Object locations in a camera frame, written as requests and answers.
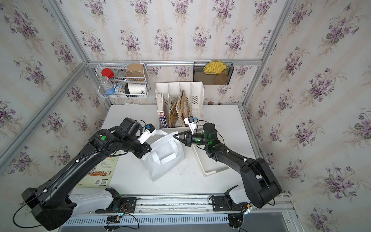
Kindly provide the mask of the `white black cylinder cup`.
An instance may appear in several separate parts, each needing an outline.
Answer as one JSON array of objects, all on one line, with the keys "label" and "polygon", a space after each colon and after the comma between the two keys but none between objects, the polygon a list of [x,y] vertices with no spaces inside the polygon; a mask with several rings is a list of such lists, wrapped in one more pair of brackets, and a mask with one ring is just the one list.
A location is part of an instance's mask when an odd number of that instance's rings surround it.
[{"label": "white black cylinder cup", "polygon": [[127,95],[146,95],[146,85],[127,83],[124,90]]}]

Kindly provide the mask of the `green history picture book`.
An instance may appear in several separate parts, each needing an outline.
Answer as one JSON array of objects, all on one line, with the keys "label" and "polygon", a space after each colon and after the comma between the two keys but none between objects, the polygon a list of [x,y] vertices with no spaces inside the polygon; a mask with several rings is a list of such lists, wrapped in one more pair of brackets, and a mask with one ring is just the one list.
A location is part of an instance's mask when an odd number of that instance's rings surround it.
[{"label": "green history picture book", "polygon": [[88,172],[76,188],[108,188],[119,157],[107,157]]}]

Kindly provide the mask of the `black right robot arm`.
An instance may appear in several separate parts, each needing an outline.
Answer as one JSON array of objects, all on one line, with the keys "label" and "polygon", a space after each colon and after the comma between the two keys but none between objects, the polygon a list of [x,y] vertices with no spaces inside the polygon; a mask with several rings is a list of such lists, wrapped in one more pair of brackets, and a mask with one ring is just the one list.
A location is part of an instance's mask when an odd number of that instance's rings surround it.
[{"label": "black right robot arm", "polygon": [[202,145],[206,155],[221,162],[240,174],[247,203],[257,208],[269,204],[279,194],[282,188],[268,163],[263,158],[252,159],[238,154],[220,141],[215,124],[206,123],[201,133],[184,131],[174,135],[174,138],[185,146]]}]

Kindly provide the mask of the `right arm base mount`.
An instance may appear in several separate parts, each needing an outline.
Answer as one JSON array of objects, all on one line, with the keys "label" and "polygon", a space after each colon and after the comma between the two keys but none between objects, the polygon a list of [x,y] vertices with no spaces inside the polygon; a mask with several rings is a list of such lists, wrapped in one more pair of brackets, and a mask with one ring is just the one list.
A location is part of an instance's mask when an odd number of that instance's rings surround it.
[{"label": "right arm base mount", "polygon": [[223,195],[211,195],[208,204],[214,212],[246,212],[251,207],[244,187],[238,185],[228,189]]}]

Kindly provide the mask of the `red lid jar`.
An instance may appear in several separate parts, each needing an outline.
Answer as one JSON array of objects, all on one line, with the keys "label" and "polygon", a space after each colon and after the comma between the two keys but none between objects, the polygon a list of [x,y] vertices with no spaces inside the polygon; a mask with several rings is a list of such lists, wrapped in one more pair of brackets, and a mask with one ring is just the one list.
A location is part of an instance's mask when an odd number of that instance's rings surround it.
[{"label": "red lid jar", "polygon": [[114,72],[109,69],[109,68],[105,68],[101,71],[101,75],[102,76],[106,76],[107,78],[112,78],[115,76]]}]

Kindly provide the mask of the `white insulated delivery bag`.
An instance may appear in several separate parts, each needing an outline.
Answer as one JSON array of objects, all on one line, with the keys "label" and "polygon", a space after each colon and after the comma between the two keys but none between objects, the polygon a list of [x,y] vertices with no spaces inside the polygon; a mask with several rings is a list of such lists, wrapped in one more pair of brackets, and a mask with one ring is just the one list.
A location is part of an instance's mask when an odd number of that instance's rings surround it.
[{"label": "white insulated delivery bag", "polygon": [[182,143],[174,136],[178,131],[155,130],[151,136],[157,140],[150,144],[151,151],[141,158],[153,182],[185,159]]}]

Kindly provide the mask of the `colourful human history book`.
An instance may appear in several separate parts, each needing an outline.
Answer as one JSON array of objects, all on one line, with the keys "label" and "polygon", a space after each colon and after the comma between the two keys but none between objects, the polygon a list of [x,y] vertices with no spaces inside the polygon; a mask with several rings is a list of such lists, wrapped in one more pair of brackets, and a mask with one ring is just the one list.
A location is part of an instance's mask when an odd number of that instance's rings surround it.
[{"label": "colourful human history book", "polygon": [[186,127],[186,124],[184,123],[184,119],[189,117],[190,108],[189,108],[188,99],[187,99],[187,96],[184,90],[181,91],[176,110],[179,114],[179,121],[180,121],[181,127]]}]

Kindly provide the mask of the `brown cardboard box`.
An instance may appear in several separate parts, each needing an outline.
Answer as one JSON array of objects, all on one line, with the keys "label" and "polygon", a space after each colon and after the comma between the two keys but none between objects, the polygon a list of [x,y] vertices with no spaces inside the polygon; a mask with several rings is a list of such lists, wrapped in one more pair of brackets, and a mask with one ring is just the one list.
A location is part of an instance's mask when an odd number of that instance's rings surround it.
[{"label": "brown cardboard box", "polygon": [[145,67],[143,64],[131,63],[126,70],[126,77],[145,77]]}]

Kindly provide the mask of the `white perforated plastic tray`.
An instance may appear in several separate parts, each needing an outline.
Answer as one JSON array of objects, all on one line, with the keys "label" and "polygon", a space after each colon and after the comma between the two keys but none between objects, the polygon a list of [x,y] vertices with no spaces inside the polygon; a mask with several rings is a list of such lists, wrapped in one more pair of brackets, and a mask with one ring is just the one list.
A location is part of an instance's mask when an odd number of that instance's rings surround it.
[{"label": "white perforated plastic tray", "polygon": [[202,149],[199,149],[196,145],[191,146],[198,164],[201,168],[202,174],[204,177],[209,177],[219,172],[223,172],[229,169],[229,167],[221,162],[217,162],[212,158],[209,158],[206,152]]}]

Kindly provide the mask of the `white plastic file organizer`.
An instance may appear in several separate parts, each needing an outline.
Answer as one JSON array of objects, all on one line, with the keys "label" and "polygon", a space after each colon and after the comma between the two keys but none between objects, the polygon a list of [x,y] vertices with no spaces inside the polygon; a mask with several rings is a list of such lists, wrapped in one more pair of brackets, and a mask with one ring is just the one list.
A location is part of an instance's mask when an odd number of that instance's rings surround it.
[{"label": "white plastic file organizer", "polygon": [[158,125],[161,129],[188,128],[188,117],[203,119],[204,86],[202,82],[157,83]]}]

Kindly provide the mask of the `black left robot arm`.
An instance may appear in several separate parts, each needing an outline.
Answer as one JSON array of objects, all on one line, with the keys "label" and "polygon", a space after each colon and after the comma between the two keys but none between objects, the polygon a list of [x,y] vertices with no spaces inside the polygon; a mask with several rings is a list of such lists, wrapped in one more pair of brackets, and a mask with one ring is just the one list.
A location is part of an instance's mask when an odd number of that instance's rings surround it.
[{"label": "black left robot arm", "polygon": [[98,193],[73,195],[73,188],[99,163],[116,152],[132,153],[142,158],[152,149],[145,132],[155,130],[152,124],[141,125],[125,118],[119,126],[97,131],[64,168],[37,188],[27,188],[22,199],[40,226],[48,231],[59,228],[69,218],[89,211],[118,212],[121,195],[114,188]]}]

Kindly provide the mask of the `woven brown round coaster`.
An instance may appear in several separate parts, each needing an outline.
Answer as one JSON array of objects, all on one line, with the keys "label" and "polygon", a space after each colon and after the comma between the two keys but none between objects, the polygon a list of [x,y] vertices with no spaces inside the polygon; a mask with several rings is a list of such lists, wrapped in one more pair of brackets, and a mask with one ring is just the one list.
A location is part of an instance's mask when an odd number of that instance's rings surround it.
[{"label": "woven brown round coaster", "polygon": [[214,78],[214,85],[227,85],[228,79],[226,74],[218,74]]}]

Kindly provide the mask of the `clear plastic water bottle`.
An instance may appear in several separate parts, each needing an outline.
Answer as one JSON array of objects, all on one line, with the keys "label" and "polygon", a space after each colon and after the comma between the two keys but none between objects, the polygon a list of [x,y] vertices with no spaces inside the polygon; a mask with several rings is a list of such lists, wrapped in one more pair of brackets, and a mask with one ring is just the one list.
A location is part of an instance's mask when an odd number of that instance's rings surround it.
[{"label": "clear plastic water bottle", "polygon": [[100,78],[100,86],[103,88],[103,90],[105,91],[105,94],[107,95],[114,95],[116,92],[114,84],[106,76],[102,76]]}]

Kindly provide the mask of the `black mesh wall basket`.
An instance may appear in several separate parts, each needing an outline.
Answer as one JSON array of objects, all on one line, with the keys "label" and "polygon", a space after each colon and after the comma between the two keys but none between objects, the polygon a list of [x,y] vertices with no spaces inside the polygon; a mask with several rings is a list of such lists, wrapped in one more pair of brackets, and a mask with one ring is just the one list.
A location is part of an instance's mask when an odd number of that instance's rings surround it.
[{"label": "black mesh wall basket", "polygon": [[[207,63],[193,63],[193,81],[194,82],[202,82],[204,86],[212,86],[214,85],[214,78],[218,74],[205,74],[203,68]],[[215,86],[228,86],[231,81],[231,77],[234,71],[234,64],[231,62],[226,63],[228,68],[222,73],[228,76],[228,84],[227,85],[215,85]]]}]

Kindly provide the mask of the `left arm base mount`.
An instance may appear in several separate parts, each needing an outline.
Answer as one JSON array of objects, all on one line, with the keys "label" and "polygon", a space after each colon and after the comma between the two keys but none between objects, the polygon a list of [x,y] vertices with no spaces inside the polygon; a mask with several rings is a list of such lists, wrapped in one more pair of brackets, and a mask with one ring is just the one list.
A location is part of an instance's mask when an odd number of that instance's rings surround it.
[{"label": "left arm base mount", "polygon": [[106,188],[100,192],[89,194],[72,194],[69,200],[76,204],[71,217],[84,213],[133,213],[137,198],[119,194],[114,188]]}]

